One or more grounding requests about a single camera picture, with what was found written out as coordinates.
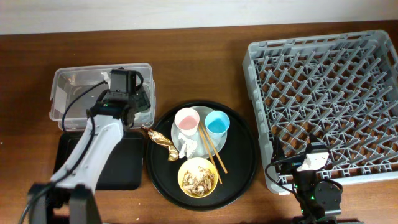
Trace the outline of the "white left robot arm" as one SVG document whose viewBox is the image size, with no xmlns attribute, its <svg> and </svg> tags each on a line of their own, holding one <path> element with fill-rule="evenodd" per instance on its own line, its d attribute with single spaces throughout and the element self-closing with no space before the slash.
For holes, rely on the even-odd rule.
<svg viewBox="0 0 398 224">
<path fill-rule="evenodd" d="M 105 90 L 87 111 L 88 121 L 75 149 L 39 192 L 29 199 L 19 223 L 39 198 L 55 188 L 82 186 L 93 193 L 100 173 L 114 147 L 134 124 L 136 113 L 148 110 L 150 101 L 143 87 Z"/>
</svg>

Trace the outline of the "pink cup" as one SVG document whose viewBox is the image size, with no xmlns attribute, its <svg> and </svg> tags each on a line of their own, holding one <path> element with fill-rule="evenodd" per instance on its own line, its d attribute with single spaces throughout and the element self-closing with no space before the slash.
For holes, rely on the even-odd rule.
<svg viewBox="0 0 398 224">
<path fill-rule="evenodd" d="M 177 111 L 174 122 L 184 135 L 193 136 L 198 129 L 200 116 L 193 108 L 182 108 Z"/>
</svg>

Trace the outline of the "gold foil wrapper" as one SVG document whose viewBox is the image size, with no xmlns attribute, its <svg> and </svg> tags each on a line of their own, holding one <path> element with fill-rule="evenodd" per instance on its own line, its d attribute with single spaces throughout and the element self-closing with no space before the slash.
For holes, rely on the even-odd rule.
<svg viewBox="0 0 398 224">
<path fill-rule="evenodd" d="M 141 126 L 141 129 L 149 135 L 149 138 L 152 142 L 168 149 L 168 161 L 176 161 L 179 158 L 179 152 L 177 151 L 177 148 L 174 146 L 173 142 L 165 137 L 162 133 L 145 126 Z"/>
</svg>

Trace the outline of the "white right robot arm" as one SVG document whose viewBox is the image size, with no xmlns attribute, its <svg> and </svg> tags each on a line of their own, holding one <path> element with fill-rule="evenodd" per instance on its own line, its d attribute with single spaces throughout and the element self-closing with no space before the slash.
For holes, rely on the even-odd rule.
<svg viewBox="0 0 398 224">
<path fill-rule="evenodd" d="M 290 191 L 300 204 L 301 216 L 293 217 L 293 224 L 338 223 L 341 214 L 343 186 L 330 179 L 317 177 L 317 171 L 326 166 L 330 151 L 315 135 L 305 150 L 287 157 L 281 140 L 276 136 L 271 166 L 293 177 Z"/>
</svg>

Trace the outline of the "yellow bowl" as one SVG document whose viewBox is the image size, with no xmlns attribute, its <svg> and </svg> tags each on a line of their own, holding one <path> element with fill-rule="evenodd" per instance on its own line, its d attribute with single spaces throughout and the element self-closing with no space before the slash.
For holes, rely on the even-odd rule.
<svg viewBox="0 0 398 224">
<path fill-rule="evenodd" d="M 218 171 L 207 159 L 196 157 L 185 161 L 178 171 L 178 184 L 190 197 L 209 196 L 218 184 Z"/>
</svg>

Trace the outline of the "small white tissue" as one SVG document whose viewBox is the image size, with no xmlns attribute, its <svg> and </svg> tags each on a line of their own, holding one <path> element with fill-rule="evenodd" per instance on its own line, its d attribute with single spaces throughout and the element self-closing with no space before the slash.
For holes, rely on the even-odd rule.
<svg viewBox="0 0 398 224">
<path fill-rule="evenodd" d="M 179 133 L 178 138 L 183 141 L 182 148 L 178 154 L 179 158 L 182 159 L 187 157 L 187 159 L 191 159 L 193 157 L 193 153 L 196 151 L 198 143 L 192 139 L 187 138 L 184 134 Z"/>
</svg>

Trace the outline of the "food scraps pile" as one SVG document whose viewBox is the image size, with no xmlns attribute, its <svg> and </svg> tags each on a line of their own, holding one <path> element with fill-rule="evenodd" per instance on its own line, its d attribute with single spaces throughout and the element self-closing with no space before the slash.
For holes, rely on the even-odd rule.
<svg viewBox="0 0 398 224">
<path fill-rule="evenodd" d="M 186 171 L 183 175 L 182 189 L 190 195 L 202 197 L 214 186 L 215 175 L 211 170 L 197 167 L 193 172 Z"/>
</svg>

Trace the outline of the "blue cup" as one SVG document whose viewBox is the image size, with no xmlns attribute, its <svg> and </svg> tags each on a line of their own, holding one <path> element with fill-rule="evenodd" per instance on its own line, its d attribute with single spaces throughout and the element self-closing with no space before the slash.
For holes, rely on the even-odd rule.
<svg viewBox="0 0 398 224">
<path fill-rule="evenodd" d="M 229 126 L 229 116 L 222 111 L 212 111 L 205 118 L 207 133 L 213 139 L 219 139 L 226 134 Z"/>
</svg>

